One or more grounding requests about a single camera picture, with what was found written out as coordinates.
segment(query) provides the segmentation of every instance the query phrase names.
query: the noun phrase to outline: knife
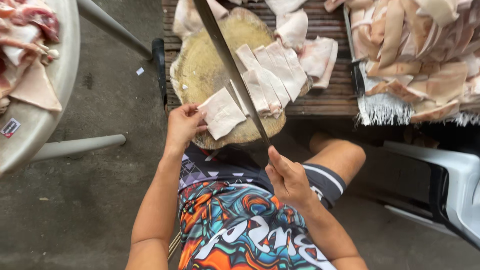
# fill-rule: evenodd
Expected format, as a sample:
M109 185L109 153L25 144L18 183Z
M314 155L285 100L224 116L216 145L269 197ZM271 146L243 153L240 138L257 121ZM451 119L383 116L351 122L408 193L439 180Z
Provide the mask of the knife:
M225 39L223 38L222 32L220 31L220 28L216 23L215 17L213 16L210 6L208 5L206 0L193 0L193 1L195 2L198 13L200 14L200 17L205 25L205 28L207 29L207 32L210 35L210 38L212 39L213 44L215 45L218 55L222 59L222 62L225 65L228 71L228 74L230 75L230 78L232 79L233 83L237 87L238 93L241 99L243 100L243 103L245 104L245 107L247 108L248 113L250 114L253 120L253 123L257 127L257 130L260 133L260 136L262 136L264 144L267 146L267 148L270 147L271 146L270 139L268 138L267 132L265 131L264 126L262 125L262 121L260 121L260 117L257 114L257 110L253 105L252 98L248 93L245 82L243 81L240 75L237 65L235 64L235 61L233 60L233 56L230 53L230 49L228 48L228 45ZM233 92L231 89L228 89L228 92L232 96L237 106L241 108L239 100L235 95L235 92Z

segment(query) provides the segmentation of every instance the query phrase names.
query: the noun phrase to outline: black shorts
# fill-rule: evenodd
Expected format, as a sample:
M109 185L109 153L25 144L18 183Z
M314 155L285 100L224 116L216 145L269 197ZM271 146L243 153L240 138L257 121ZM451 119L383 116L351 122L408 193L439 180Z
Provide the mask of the black shorts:
M332 170L316 164L304 163L310 188L326 208L335 205L347 185ZM221 150L206 151L191 144L182 158L179 192L195 183L220 181L227 184L253 184L274 194L273 186L264 168L260 168L242 150L227 146Z

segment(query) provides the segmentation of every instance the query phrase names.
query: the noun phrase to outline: wooden cutting board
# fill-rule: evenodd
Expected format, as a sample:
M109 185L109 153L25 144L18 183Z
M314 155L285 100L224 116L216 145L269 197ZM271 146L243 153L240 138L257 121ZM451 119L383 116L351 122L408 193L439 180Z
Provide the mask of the wooden cutting board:
M244 8L233 9L218 25L241 73L246 69L235 54L238 47L248 44L254 49L274 41L268 26ZM170 67L170 77L175 94L182 104L203 103L221 88L230 87L230 77L204 28L183 41L180 54ZM311 83L311 80L306 82L300 95L308 92ZM268 136L272 137L280 132L286 120L283 112L278 119L267 117L262 119L262 123ZM246 143L259 138L260 134L249 117L217 141L209 132L204 132L197 134L193 142L203 149L218 149L227 144Z

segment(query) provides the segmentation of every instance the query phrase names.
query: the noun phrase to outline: wooden table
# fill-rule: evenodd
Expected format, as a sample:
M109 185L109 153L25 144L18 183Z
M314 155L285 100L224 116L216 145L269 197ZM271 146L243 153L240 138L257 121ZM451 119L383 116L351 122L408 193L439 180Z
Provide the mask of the wooden table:
M168 108L173 109L180 105L170 83L170 65L175 60L181 48L181 40L172 32L175 8L178 0L162 0L164 12L164 42L165 60L167 69L167 94ZM219 2L231 10L237 5L226 0ZM263 0L249 2L241 5L254 12L262 19L271 30L276 27L276 16L268 8ZM359 112L357 97L351 86L351 62L348 49L347 31L342 8L333 13L327 13L324 1L309 0L301 8L305 10L309 19L307 39L315 39L317 36L334 38L338 41L338 58L327 89L312 89L310 92L299 97L295 103L289 104L286 109L287 116L355 116Z

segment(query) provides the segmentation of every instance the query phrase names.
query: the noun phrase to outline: chair leg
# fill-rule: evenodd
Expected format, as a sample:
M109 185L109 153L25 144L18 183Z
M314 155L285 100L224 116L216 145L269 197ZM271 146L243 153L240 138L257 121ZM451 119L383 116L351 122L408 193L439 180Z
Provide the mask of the chair leg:
M46 143L43 145L40 151L30 160L30 162L49 160L53 158L65 157L68 155L75 155L87 151L107 148L110 146L123 145L125 141L126 138L123 135L112 135L73 141Z
M135 36L128 32L117 21L110 17L92 0L77 0L79 14L105 31L107 34L118 39L120 42L140 53L145 59L152 59L152 51L143 45Z

